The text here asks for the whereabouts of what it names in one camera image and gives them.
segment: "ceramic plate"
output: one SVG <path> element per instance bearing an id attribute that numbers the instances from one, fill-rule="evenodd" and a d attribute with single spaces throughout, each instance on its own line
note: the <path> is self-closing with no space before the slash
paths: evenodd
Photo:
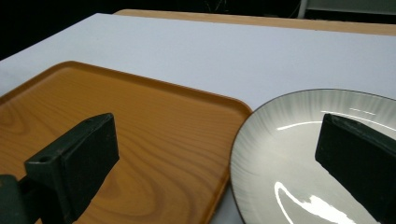
<path id="1" fill-rule="evenodd" d="M 266 103 L 247 119 L 233 144 L 233 192 L 246 223 L 377 223 L 315 161 L 326 113 L 396 138 L 396 102 L 388 98 L 312 90 Z"/>

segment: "white table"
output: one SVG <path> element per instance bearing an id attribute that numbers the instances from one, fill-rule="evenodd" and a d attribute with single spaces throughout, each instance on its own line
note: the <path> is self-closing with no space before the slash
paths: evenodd
<path id="1" fill-rule="evenodd" d="M 396 36 L 104 14 L 1 61 L 0 94 L 64 61 L 231 96 L 253 110 L 307 89 L 396 98 Z M 242 223 L 230 189 L 212 223 Z"/>

